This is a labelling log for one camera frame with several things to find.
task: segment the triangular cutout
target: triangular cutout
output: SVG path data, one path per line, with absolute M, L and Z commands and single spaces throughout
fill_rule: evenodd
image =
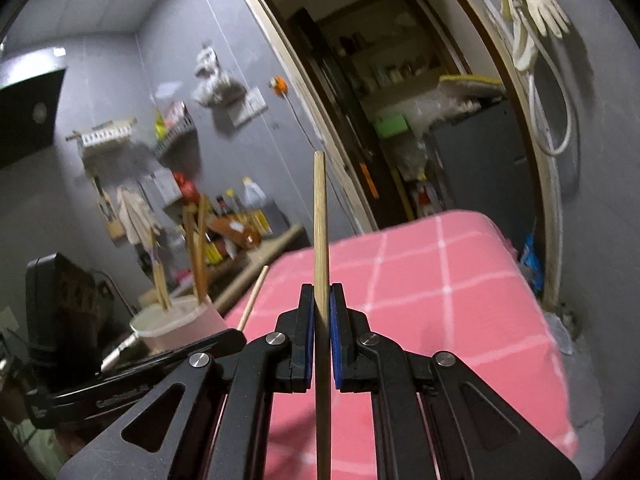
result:
M 491 451 L 517 439 L 520 431 L 491 402 L 469 383 L 460 384 L 465 404 L 482 446 Z
M 136 420 L 122 430 L 122 438 L 148 452 L 158 451 L 174 419 L 183 393 L 182 384 L 171 386 L 143 413 L 140 413 Z

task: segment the door frame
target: door frame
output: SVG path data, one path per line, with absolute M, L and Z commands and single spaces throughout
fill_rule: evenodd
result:
M 433 27 L 440 34 L 440 38 L 447 47 L 451 57 L 461 73 L 465 73 L 465 63 L 459 56 L 455 42 L 447 34 L 446 29 L 425 0 L 416 0 L 422 7 Z M 542 207 L 537 208 L 543 216 L 545 241 L 545 288 L 542 306 L 545 310 L 553 310 L 559 301 L 560 271 L 562 262 L 562 217 L 560 189 L 558 185 L 558 168 L 555 160 L 546 156 L 539 149 L 532 132 L 528 117 L 529 103 L 527 100 L 526 80 L 517 72 L 511 60 L 510 35 L 500 15 L 490 0 L 457 0 L 468 15 L 482 42 L 489 51 L 500 77 L 507 90 L 520 129 L 523 132 L 527 153 L 533 155 L 537 168 L 537 181 L 534 188 L 540 190 L 538 196 Z M 276 53 L 289 81 L 296 91 L 305 112 L 309 116 L 316 134 L 325 146 L 329 162 L 334 168 L 338 182 L 347 195 L 350 209 L 360 223 L 363 232 L 376 230 L 376 223 L 364 196 L 362 187 L 355 175 L 344 148 L 338 138 L 337 131 L 330 119 L 322 99 L 309 79 L 302 62 L 287 39 L 276 16 L 265 0 L 245 0 L 267 41 Z

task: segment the white bottle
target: white bottle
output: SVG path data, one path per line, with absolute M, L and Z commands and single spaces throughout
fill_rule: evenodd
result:
M 246 176 L 242 182 L 244 183 L 242 205 L 245 209 L 258 209 L 267 202 L 267 196 L 253 180 Z

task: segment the white plastic container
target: white plastic container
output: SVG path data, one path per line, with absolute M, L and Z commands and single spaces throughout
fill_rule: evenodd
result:
M 244 183 L 244 198 L 242 205 L 247 210 L 259 209 L 267 202 L 267 196 L 253 180 L 248 176 L 242 179 Z
M 158 303 L 149 305 L 130 326 L 155 352 L 180 348 L 228 328 L 208 296 L 202 304 L 195 296 L 176 298 L 168 310 Z

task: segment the ceiling tile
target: ceiling tile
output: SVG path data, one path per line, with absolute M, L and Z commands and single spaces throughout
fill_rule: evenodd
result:
M 58 33 L 60 36 L 97 32 L 109 0 L 69 0 Z
M 30 0 L 9 30 L 15 46 L 44 41 L 56 35 L 67 0 Z
M 135 32 L 155 0 L 111 0 L 102 17 L 101 32 Z

